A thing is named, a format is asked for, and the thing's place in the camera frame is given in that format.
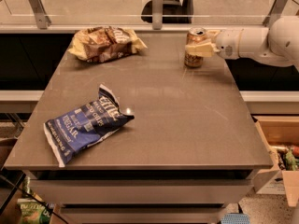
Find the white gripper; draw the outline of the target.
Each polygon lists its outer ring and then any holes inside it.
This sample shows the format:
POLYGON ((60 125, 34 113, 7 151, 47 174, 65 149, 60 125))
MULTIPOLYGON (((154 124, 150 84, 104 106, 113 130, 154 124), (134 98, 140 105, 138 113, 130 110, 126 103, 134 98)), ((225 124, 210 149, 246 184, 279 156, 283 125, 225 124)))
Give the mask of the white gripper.
POLYGON ((212 57, 218 52, 223 59, 236 60, 239 58, 239 42, 241 29, 215 30, 209 29, 206 35, 209 39, 196 44, 188 44, 185 51, 192 56, 212 57))

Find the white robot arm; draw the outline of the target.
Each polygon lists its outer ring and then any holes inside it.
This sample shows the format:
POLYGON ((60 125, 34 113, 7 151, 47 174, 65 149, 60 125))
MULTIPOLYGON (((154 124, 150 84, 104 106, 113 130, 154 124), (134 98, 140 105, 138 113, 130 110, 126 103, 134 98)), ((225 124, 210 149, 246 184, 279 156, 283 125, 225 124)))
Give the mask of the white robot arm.
POLYGON ((270 27, 244 27, 223 30, 192 28, 185 52, 193 57, 236 60, 249 58, 276 67, 294 65, 299 69, 299 18, 281 17, 270 27))

